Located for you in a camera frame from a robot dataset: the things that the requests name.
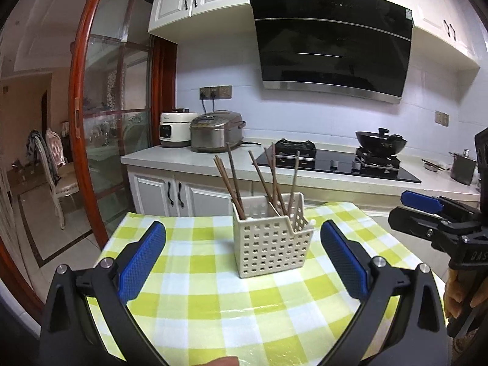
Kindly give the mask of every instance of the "white countertop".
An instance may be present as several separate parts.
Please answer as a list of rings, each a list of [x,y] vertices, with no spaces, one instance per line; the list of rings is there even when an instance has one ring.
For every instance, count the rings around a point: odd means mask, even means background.
[[[260,142],[264,146],[270,144],[270,142],[262,139]],[[318,149],[354,152],[354,149],[350,147],[325,144],[316,144],[316,146]],[[234,150],[232,156],[236,168],[236,176],[242,180],[260,181],[252,165],[248,150],[252,150],[254,157],[257,159],[264,151],[264,148],[257,145],[245,145]],[[123,156],[121,161],[123,164],[132,166],[219,177],[219,171],[213,161],[214,155],[193,152],[189,147],[168,149],[155,146]],[[232,177],[227,154],[224,152],[218,155],[227,168],[228,176]],[[415,156],[401,155],[400,160],[402,161],[402,167],[420,179],[422,183],[301,170],[298,173],[297,186],[392,196],[400,196],[403,191],[412,190],[431,196],[447,196],[458,201],[478,202],[480,200],[480,193],[474,185],[466,186],[458,183],[450,178],[450,172],[439,171],[436,173],[428,171],[424,168],[424,163],[421,159]],[[260,169],[264,180],[271,183],[270,169],[265,166],[260,166]],[[293,169],[277,168],[276,174],[279,184],[291,184]]]

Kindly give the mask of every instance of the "wall socket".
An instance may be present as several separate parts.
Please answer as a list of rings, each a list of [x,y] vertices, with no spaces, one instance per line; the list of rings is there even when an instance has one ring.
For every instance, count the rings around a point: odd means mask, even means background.
[[[219,87],[203,87],[200,88],[198,98],[212,99],[212,92],[215,93],[215,100],[232,99],[232,85],[220,85]]]
[[[436,124],[441,124],[443,126],[449,126],[449,114],[436,111],[435,112],[435,122]]]

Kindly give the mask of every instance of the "wok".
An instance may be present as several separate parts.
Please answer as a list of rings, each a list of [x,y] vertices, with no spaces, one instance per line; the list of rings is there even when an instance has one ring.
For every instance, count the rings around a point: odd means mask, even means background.
[[[394,156],[401,152],[407,144],[407,141],[400,135],[386,135],[389,130],[385,128],[378,128],[378,132],[356,132],[361,147],[375,156]]]

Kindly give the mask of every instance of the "table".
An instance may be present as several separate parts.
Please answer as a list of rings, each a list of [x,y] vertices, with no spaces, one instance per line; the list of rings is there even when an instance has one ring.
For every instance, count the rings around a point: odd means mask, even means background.
[[[127,306],[171,365],[201,364],[226,355],[249,366],[315,365],[359,307],[320,244],[321,224],[334,220],[348,239],[394,266],[415,268],[420,260],[352,203],[329,203],[304,214],[317,225],[304,266],[294,270],[240,279],[230,216],[128,213],[100,258],[115,258],[154,220],[165,225],[168,242],[141,293]],[[444,283],[435,279],[442,296]],[[397,302],[390,300],[368,355],[379,350]],[[122,358],[96,300],[89,299],[89,304],[107,350]]]

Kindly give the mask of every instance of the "chair leg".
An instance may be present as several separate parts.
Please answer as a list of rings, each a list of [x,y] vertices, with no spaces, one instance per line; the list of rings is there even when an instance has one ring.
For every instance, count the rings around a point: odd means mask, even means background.
[[[53,198],[53,201],[54,201],[56,216],[58,216],[59,218],[59,226],[61,227],[62,230],[64,230],[64,213],[61,208],[61,204],[59,203],[58,198]]]

